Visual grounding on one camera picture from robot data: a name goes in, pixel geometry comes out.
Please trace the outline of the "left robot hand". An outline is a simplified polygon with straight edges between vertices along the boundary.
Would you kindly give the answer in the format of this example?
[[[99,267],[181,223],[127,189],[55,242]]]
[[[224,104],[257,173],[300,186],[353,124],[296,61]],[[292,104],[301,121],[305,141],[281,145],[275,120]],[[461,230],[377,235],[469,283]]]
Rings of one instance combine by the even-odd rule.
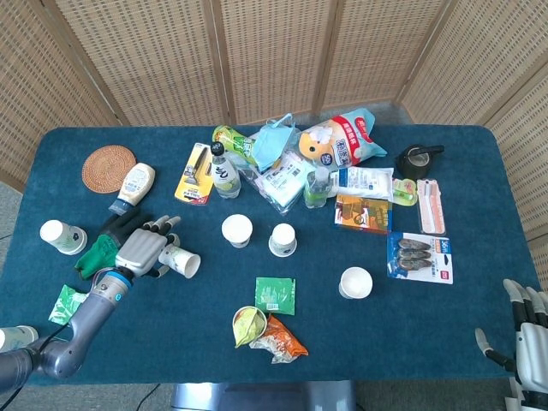
[[[180,221],[180,216],[164,215],[156,221],[144,223],[129,236],[118,251],[115,258],[116,269],[132,277],[162,277],[169,268],[162,265],[157,269],[154,265],[157,264],[161,252],[169,244],[178,241],[178,235],[172,233],[172,229]]]

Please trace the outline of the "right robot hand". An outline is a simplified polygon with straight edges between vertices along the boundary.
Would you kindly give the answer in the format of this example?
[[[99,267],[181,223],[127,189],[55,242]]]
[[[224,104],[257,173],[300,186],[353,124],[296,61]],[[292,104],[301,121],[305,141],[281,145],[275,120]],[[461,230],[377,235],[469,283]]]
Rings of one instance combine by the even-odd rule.
[[[480,328],[474,330],[482,354],[512,374],[507,410],[547,409],[547,293],[505,278],[515,328],[515,356],[497,352]]]

